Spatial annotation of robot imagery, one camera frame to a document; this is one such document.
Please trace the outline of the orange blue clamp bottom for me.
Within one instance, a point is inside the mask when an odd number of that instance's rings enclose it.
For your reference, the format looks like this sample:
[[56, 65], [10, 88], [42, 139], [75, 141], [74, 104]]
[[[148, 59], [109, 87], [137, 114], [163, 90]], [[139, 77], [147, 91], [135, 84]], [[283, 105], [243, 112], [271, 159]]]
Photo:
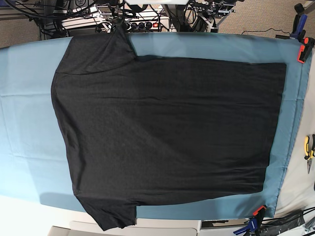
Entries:
[[259, 236], [260, 227], [266, 213], [266, 205], [260, 206], [253, 214], [252, 218], [249, 219], [247, 225], [241, 229], [234, 231], [234, 235], [240, 236]]

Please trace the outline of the black T-shirt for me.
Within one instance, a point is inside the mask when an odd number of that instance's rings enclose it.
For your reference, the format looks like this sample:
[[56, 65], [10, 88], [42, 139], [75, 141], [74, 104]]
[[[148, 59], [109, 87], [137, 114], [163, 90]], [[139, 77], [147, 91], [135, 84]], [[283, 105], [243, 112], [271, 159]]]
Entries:
[[103, 229], [137, 206], [261, 192], [284, 63], [136, 55], [122, 29], [71, 39], [51, 97], [73, 193]]

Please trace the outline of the white power strip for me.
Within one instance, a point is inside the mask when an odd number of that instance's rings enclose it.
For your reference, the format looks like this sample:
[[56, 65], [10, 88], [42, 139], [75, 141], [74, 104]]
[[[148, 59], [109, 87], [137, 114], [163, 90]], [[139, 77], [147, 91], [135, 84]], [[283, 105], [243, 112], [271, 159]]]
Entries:
[[[127, 31], [143, 30], [161, 32], [163, 30], [169, 30], [171, 26], [169, 18], [162, 15], [145, 16], [144, 14], [140, 14], [136, 15], [136, 18], [125, 19], [124, 23]], [[117, 23], [100, 16], [78, 17], [62, 21], [62, 26], [67, 30], [100, 26], [103, 30], [109, 31], [116, 24]]]

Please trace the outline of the black plastic bag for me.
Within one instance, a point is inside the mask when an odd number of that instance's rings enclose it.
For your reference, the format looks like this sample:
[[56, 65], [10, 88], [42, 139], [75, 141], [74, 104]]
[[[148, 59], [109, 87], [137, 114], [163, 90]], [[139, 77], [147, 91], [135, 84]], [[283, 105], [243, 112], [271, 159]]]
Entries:
[[260, 236], [279, 236], [280, 234], [293, 230], [300, 226], [303, 227], [304, 232], [302, 235], [307, 235], [315, 231], [315, 217], [306, 221], [307, 214], [314, 213], [315, 208], [307, 208], [304, 210], [296, 210], [292, 213], [270, 220], [263, 220], [260, 230]]

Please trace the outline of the orange black clamp top right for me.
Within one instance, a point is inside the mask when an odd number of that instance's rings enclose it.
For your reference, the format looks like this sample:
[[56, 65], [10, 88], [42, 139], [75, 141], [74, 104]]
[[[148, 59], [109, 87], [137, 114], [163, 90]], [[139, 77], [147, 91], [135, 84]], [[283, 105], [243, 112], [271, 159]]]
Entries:
[[306, 37], [302, 39], [301, 43], [302, 44], [298, 52], [297, 61], [300, 63], [305, 63], [314, 47], [315, 40], [313, 38]]

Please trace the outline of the yellow black pliers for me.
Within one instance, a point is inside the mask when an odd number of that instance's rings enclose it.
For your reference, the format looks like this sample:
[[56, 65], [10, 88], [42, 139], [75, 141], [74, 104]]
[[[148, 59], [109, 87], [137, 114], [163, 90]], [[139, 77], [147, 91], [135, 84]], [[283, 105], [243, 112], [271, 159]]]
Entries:
[[315, 157], [315, 135], [308, 135], [304, 140], [304, 159], [307, 161], [307, 173], [310, 173], [312, 161]]

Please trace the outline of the blue table cloth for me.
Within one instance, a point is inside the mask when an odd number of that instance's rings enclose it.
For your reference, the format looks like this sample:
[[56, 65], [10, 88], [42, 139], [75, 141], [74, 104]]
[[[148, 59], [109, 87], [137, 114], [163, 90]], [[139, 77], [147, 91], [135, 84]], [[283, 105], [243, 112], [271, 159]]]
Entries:
[[[270, 165], [262, 192], [173, 206], [141, 206], [139, 218], [219, 220], [248, 217], [267, 205], [274, 216], [284, 195], [290, 162], [305, 173], [299, 126], [315, 124], [308, 90], [315, 57], [297, 61], [297, 40], [219, 33], [132, 33], [139, 56], [190, 57], [287, 64], [286, 85]], [[82, 211], [72, 193], [65, 146], [52, 107], [52, 79], [69, 38], [37, 41], [0, 51], [0, 193], [47, 206]]]

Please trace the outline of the blue clamp top right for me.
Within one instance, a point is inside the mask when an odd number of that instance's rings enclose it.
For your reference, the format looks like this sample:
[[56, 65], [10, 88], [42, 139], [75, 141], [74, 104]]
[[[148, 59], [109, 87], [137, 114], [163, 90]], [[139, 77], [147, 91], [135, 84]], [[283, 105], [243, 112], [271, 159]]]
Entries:
[[301, 32], [303, 31], [305, 22], [307, 20], [307, 15], [304, 13], [305, 9], [301, 3], [294, 6], [296, 15], [293, 21], [292, 33], [290, 34], [291, 39], [297, 39]]

